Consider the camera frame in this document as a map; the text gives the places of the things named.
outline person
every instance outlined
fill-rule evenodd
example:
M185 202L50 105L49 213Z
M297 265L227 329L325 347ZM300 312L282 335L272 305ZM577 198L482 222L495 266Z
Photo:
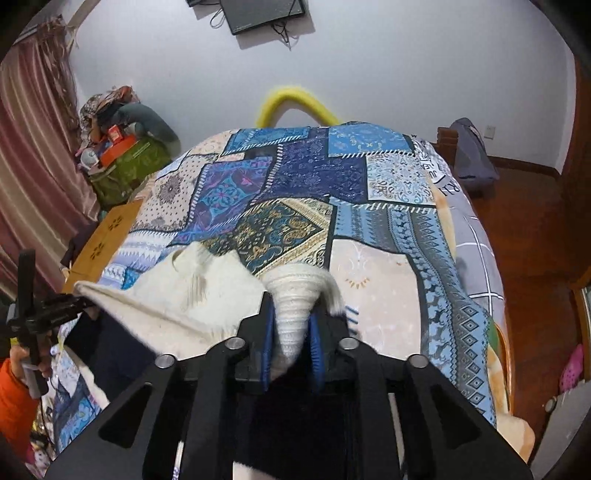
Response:
M44 378L51 376L49 341L39 342L41 363L39 370ZM25 382L22 361L29 356L27 348L13 345L10 357L0 367L0 433L12 450L25 460L31 426L37 414L39 400L33 400Z

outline gray cloth bag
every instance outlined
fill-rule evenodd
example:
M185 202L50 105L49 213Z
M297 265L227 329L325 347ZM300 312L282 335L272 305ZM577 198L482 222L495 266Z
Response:
M480 133L467 118L456 120L450 128L458 134L455 176L469 193L482 192L499 179L499 173L486 155Z

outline green bag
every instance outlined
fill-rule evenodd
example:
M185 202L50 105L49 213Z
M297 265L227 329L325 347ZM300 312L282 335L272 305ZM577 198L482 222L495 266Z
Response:
M164 144L152 137L139 139L129 150L103 170L89 175L103 210L125 203L144 179L168 165Z

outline pink slipper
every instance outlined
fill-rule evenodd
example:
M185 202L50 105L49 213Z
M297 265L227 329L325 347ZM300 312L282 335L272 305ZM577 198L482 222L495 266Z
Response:
M560 376L560 393L571 390L579 383L579 378L583 373L583 356L583 345L578 344Z

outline black gripper frame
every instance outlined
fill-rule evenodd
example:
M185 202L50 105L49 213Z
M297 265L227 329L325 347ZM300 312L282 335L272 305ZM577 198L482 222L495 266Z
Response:
M179 480L230 480L239 399L268 394L261 365L271 309L265 293L260 314L240 324L236 336L244 344L232 345L238 348L224 341L183 361L159 357L57 457L46 479L168 480L184 442ZM310 369L298 381L313 395L352 399L342 423L345 479L400 480L405 473L411 480L532 478L513 448L426 357L401 361L361 341L340 343L349 337L346 320L329 316L321 300L313 311L324 384L319 389ZM400 418L402 462L389 394Z

